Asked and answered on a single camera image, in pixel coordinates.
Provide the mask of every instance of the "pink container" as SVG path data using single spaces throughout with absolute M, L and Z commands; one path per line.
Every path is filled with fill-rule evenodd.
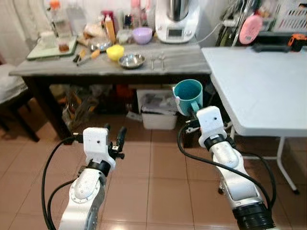
M 152 39 L 153 30 L 150 27 L 139 27 L 132 31 L 132 36 L 137 44 L 145 45 Z

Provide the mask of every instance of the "white wall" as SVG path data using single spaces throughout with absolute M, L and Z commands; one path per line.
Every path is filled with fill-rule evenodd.
M 0 0 L 0 53 L 8 63 L 18 65 L 29 53 L 25 41 L 23 41 L 12 23 L 12 18 L 8 14 L 5 0 Z M 204 38 L 219 22 L 219 16 L 225 8 L 228 0 L 199 0 L 201 4 L 202 14 L 200 19 L 199 32 L 197 39 Z M 61 0 L 63 7 L 69 3 L 76 3 L 85 11 L 88 21 L 93 21 L 97 18 L 102 9 L 115 10 L 121 8 L 125 13 L 130 11 L 130 0 Z M 146 0 L 142 0 L 142 6 L 145 6 Z M 218 34 L 209 37 L 202 42 L 202 46 L 213 46 Z

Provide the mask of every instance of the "storage box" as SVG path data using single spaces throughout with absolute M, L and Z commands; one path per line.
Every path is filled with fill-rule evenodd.
M 145 129 L 171 130 L 176 127 L 177 115 L 142 114 Z

